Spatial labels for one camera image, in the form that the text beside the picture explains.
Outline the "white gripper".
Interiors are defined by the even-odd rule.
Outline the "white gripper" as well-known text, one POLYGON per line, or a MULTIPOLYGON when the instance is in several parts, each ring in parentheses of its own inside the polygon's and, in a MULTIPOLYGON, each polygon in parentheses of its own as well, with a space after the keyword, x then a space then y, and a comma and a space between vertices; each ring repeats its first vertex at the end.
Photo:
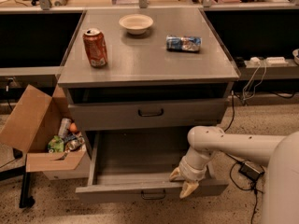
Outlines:
POLYGON ((176 167, 169 176, 169 181, 175 181, 179 177, 183 177, 180 199, 190 196, 198 187, 199 183, 206 174, 207 164, 214 158, 215 153, 208 150, 195 150, 190 147, 185 156, 182 157, 179 166, 176 167))

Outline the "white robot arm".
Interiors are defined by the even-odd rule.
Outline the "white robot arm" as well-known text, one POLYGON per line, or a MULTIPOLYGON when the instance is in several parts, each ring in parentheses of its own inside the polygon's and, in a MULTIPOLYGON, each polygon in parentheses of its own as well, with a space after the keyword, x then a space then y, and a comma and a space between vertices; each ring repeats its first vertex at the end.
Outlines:
POLYGON ((180 198, 191 195, 216 151, 267 168, 261 224, 299 224, 299 132, 287 136, 227 134, 219 127, 189 130, 190 145, 169 179, 183 179, 180 198))

